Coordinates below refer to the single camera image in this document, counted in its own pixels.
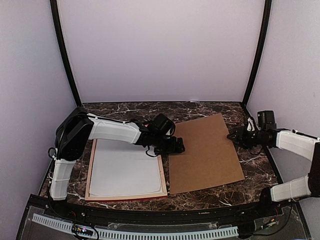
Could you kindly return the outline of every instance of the white wall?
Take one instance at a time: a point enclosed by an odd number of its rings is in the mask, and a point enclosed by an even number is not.
[[[242,101],[264,0],[59,0],[83,102]]]
[[[248,109],[274,110],[279,128],[320,136],[320,1],[272,2],[265,47]],[[271,151],[284,181],[305,176],[311,163]],[[320,199],[301,201],[314,239],[320,239]]]
[[[75,107],[48,0],[0,1],[0,73],[0,239],[13,240]]]

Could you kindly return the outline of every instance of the marble tabletop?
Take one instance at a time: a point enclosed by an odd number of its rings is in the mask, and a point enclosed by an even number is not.
[[[221,113],[229,130],[243,125],[246,115],[237,102],[122,102],[86,103],[90,113],[116,120],[147,121],[164,113],[175,123],[203,118]],[[264,152],[252,155],[248,150],[235,146],[245,180],[218,187],[169,195],[168,198],[116,202],[85,201],[87,175],[92,149],[88,141],[84,153],[76,162],[67,190],[67,201],[73,204],[118,210],[135,211],[184,211],[236,206],[257,202],[261,190],[277,184],[277,178]],[[170,193],[169,161],[162,157],[166,187]],[[46,197],[48,177],[40,196]]]

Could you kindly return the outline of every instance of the white vent strip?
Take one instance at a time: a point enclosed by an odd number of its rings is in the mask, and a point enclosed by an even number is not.
[[[72,223],[70,222],[56,220],[36,213],[33,214],[32,221],[67,234],[73,234],[71,231]],[[207,231],[179,233],[125,232],[100,229],[97,227],[95,229],[98,231],[99,239],[101,240],[215,240],[237,237],[239,235],[237,226]],[[97,238],[96,232],[93,233],[91,238]]]

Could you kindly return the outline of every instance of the cardboard sheet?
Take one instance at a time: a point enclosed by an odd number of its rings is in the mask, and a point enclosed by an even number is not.
[[[185,193],[244,180],[235,147],[221,114],[181,122],[175,136],[185,152],[169,156],[170,194]]]
[[[139,199],[167,194],[163,191],[161,159],[147,156],[142,146],[98,139],[92,151],[88,200]]]

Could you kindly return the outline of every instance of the black pole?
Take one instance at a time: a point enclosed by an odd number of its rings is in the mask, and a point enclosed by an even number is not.
[[[70,85],[70,88],[71,88],[71,91],[73,94],[74,101],[75,101],[76,105],[78,107],[80,107],[82,105],[82,103],[81,103],[81,99],[80,99],[80,96],[79,96],[79,93],[77,90],[74,76],[71,71],[71,66],[69,63],[69,58],[68,58],[65,40],[64,40],[63,33],[62,33],[62,28],[61,28],[61,23],[60,23],[60,18],[59,18],[57,0],[50,0],[50,4],[51,4],[51,12],[52,12],[53,24],[54,24],[54,28],[55,28],[55,34],[56,34],[56,38],[58,41],[58,45],[59,45],[59,49],[60,49],[60,53],[61,53],[61,58],[62,58],[63,65],[64,65],[64,70],[65,70],[66,76],[69,81],[69,85]]]
[[[254,87],[254,83],[256,80],[262,52],[264,49],[266,35],[267,35],[267,29],[268,29],[268,23],[269,23],[269,18],[270,18],[270,12],[271,12],[271,3],[272,3],[272,0],[265,0],[265,3],[264,3],[264,10],[263,10],[263,17],[262,17],[258,45],[256,47],[254,61],[253,61],[249,81],[246,86],[245,94],[244,94],[244,97],[242,100],[242,103],[245,106],[247,106],[247,104],[248,104],[252,89]]]

